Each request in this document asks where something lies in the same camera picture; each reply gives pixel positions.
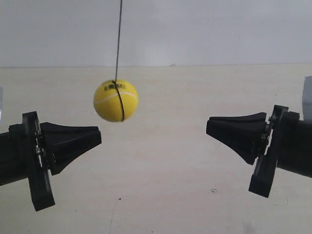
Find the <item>yellow tennis ball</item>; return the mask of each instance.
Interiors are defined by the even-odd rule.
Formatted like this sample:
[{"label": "yellow tennis ball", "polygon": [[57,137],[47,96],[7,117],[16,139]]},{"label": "yellow tennis ball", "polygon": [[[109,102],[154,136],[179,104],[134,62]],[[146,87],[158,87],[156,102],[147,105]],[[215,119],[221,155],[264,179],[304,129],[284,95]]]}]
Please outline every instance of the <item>yellow tennis ball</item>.
[{"label": "yellow tennis ball", "polygon": [[122,122],[136,111],[138,94],[135,87],[125,80],[108,80],[95,91],[93,106],[102,119]]}]

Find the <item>gray object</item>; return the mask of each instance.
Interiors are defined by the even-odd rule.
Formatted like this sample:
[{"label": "gray object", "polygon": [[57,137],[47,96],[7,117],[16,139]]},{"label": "gray object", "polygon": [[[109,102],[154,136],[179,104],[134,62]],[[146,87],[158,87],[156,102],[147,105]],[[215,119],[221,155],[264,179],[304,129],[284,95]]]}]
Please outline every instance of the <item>gray object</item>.
[{"label": "gray object", "polygon": [[305,121],[312,122],[312,76],[306,77],[302,92],[302,112]]},{"label": "gray object", "polygon": [[2,114],[2,99],[3,99],[3,88],[0,87],[0,123],[1,123],[1,114]]}]

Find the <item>beige surface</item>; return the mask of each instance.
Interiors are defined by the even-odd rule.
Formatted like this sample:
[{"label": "beige surface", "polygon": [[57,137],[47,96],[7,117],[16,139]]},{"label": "beige surface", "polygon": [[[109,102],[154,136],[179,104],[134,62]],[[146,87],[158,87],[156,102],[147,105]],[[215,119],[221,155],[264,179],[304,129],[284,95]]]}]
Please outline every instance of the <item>beige surface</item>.
[{"label": "beige surface", "polygon": [[41,122],[96,125],[103,144],[51,178],[56,206],[36,213],[28,181],[0,188],[1,234],[308,234],[312,179],[277,170],[270,198],[248,192],[254,167],[205,134],[210,116],[274,104],[301,112],[312,65],[123,68],[140,105],[101,120],[93,92],[113,69],[2,69],[1,131]]}]

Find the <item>white wall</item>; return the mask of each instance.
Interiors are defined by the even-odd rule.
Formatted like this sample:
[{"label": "white wall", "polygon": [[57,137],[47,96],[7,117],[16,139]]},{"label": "white wall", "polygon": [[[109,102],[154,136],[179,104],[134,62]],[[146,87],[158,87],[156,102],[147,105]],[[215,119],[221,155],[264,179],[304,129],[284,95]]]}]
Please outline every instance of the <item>white wall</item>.
[{"label": "white wall", "polygon": [[[0,0],[0,67],[114,66],[118,0]],[[312,62],[309,0],[125,0],[121,66]]]},{"label": "white wall", "polygon": [[140,104],[119,124],[92,105],[113,73],[0,69],[2,132],[37,110],[41,122],[99,126],[103,139],[51,178],[54,207],[36,213],[27,180],[0,187],[2,234],[108,234],[112,217],[111,234],[311,233],[312,179],[278,169],[270,198],[254,195],[254,167],[205,131],[210,116],[301,113],[312,64],[123,68]]}]

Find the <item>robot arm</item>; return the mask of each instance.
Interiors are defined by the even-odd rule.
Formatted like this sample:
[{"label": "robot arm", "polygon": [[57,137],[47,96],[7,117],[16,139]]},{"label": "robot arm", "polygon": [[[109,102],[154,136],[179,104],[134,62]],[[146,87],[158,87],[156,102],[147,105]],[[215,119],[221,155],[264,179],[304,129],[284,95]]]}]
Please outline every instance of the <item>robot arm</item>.
[{"label": "robot arm", "polygon": [[54,206],[48,170],[59,174],[101,143],[98,127],[39,123],[37,112],[25,113],[21,124],[0,134],[0,186],[28,178],[35,210]]},{"label": "robot arm", "polygon": [[233,149],[246,163],[253,165],[257,160],[250,192],[269,197],[276,167],[312,178],[312,77],[306,77],[302,107],[304,120],[279,105],[274,106],[268,122],[264,112],[208,120],[208,135]]}]

